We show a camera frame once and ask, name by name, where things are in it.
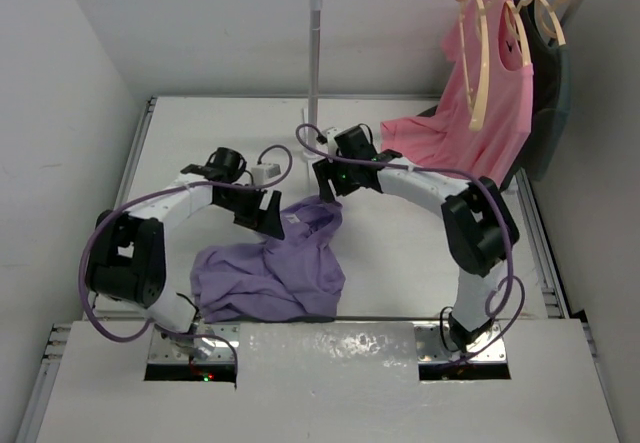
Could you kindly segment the purple t shirt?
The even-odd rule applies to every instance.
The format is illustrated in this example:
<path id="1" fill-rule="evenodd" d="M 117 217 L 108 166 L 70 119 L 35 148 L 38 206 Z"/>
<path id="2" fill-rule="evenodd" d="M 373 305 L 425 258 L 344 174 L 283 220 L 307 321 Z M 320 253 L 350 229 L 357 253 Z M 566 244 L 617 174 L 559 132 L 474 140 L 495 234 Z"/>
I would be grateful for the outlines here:
<path id="1" fill-rule="evenodd" d="M 284 238 L 210 246 L 195 257 L 191 292 L 208 323 L 333 319 L 346 276 L 330 244 L 342 205 L 317 196 L 280 213 Z"/>

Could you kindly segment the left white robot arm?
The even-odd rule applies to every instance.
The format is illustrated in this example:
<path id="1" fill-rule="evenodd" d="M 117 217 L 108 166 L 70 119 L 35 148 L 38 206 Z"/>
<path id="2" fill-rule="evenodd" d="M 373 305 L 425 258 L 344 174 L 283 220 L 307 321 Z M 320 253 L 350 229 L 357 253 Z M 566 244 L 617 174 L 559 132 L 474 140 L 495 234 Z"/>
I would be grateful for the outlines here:
<path id="1" fill-rule="evenodd" d="M 124 302 L 148 325 L 190 337 L 198 310 L 167 281 L 166 238 L 195 213 L 217 206 L 233 215 L 236 225 L 283 239 L 281 194 L 275 185 L 291 172 L 258 161 L 253 167 L 237 151 L 220 147 L 207 162 L 189 164 L 166 188 L 103 212 L 83 250 L 78 291 L 85 315 L 106 338 L 110 333 L 93 313 L 90 294 Z"/>

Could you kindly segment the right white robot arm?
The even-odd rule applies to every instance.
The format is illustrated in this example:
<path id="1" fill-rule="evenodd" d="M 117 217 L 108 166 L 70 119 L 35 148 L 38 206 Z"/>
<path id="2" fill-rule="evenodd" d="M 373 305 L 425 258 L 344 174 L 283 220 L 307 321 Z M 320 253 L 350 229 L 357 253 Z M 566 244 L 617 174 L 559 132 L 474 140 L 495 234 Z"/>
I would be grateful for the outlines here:
<path id="1" fill-rule="evenodd" d="M 517 281 L 512 250 L 520 238 L 493 180 L 461 170 L 414 165 L 393 149 L 378 150 L 357 125 L 344 131 L 301 130 L 313 137 L 312 165 L 325 202 L 366 188 L 399 197 L 440 217 L 459 268 L 449 316 L 449 340 L 463 352 L 493 325 Z"/>

